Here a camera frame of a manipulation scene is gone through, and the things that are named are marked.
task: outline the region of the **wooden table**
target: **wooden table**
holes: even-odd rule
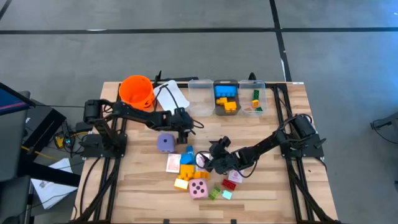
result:
[[[119,82],[104,83],[101,98],[115,101],[118,85]],[[311,115],[304,84],[287,83],[287,86],[293,114]],[[184,94],[188,93],[187,88],[181,90]],[[252,146],[268,137],[279,123],[273,92],[267,89],[266,93],[268,109],[262,116],[214,114],[195,118],[205,128],[195,129],[197,135],[190,134],[188,143],[193,145],[195,152],[208,151],[209,141],[228,136],[232,142],[229,151],[234,151],[244,146]],[[161,223],[165,218],[170,219],[171,223],[230,223],[231,219],[237,219],[238,223],[295,223],[286,163],[279,147],[261,156],[253,175],[236,186],[232,200],[221,196],[215,201],[208,198],[192,200],[188,192],[174,188],[177,174],[165,171],[167,154],[159,153],[156,147],[159,133],[133,121],[127,122],[126,133],[128,144],[126,155],[121,161],[112,223]],[[177,152],[184,152],[185,146],[177,146]],[[94,160],[88,159],[85,162],[75,202],[77,207],[80,204],[83,181]],[[98,192],[103,161],[101,159],[97,163],[89,177],[83,209]],[[327,215],[337,219],[324,166],[311,158],[303,159],[303,163],[310,193]],[[208,182],[209,189],[215,183],[221,183],[223,178],[225,176],[213,171]],[[301,193],[298,196],[302,216],[306,219],[303,197]],[[105,217],[107,203],[108,193],[104,197],[101,219]]]

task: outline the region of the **plastic tray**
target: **plastic tray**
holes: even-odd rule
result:
[[[191,116],[210,116],[215,108],[212,80],[191,80],[188,82],[187,108]]]
[[[236,102],[236,111],[227,113],[224,110],[224,106],[217,105],[216,104],[216,93],[215,93],[215,88],[213,88],[213,94],[214,94],[214,106],[215,106],[215,111],[218,116],[231,116],[231,115],[236,115],[238,111],[241,109],[241,105],[239,104],[239,93],[238,93],[238,81],[236,80],[216,80],[213,83],[213,86],[235,86],[236,87],[236,94],[235,97],[227,97],[228,102],[230,101],[235,101]]]
[[[262,111],[256,111],[252,106],[254,90],[259,91],[259,106]],[[242,106],[241,114],[259,116],[267,110],[266,84],[260,80],[242,80],[239,82],[239,99]]]

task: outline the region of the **orange bucket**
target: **orange bucket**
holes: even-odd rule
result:
[[[133,108],[152,111],[155,100],[152,82],[142,75],[133,75],[125,79],[119,88],[119,95],[123,102]]]

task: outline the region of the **computer screen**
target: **computer screen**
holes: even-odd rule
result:
[[[0,83],[0,115],[27,110],[35,106],[30,99]]]

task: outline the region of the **floor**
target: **floor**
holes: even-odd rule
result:
[[[48,105],[83,105],[105,81],[153,78],[159,70],[169,78],[242,80],[254,72],[264,81],[305,82],[318,132],[328,139],[339,219],[398,219],[398,146],[369,125],[398,110],[393,0],[0,0],[0,8],[0,79]],[[134,34],[190,27],[263,29]],[[59,111],[71,124],[81,121],[81,108]],[[382,133],[393,137],[389,128]],[[46,212],[38,207],[36,223],[67,222],[74,199]]]

